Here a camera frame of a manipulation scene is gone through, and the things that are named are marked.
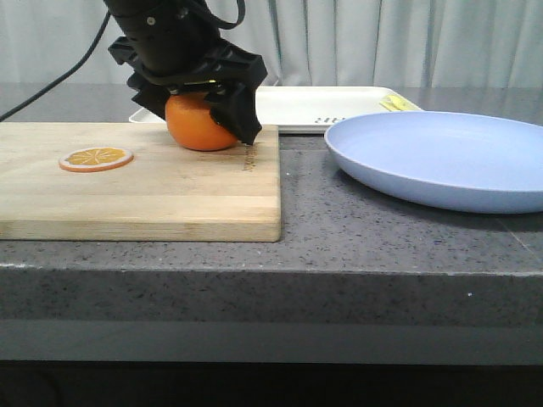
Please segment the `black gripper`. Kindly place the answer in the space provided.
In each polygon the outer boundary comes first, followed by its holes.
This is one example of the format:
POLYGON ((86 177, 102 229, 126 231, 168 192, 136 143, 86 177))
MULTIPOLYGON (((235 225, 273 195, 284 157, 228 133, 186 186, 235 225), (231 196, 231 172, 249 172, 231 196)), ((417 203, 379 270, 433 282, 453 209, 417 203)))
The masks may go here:
POLYGON ((224 86, 204 100, 213 121, 240 142, 252 145, 262 126, 255 89, 267 77, 263 58, 221 37, 240 25, 245 2, 237 1, 233 22, 215 16, 205 1, 107 1, 123 36, 110 47, 117 64, 133 73, 126 84, 132 101, 162 120, 170 92, 189 86, 224 86))

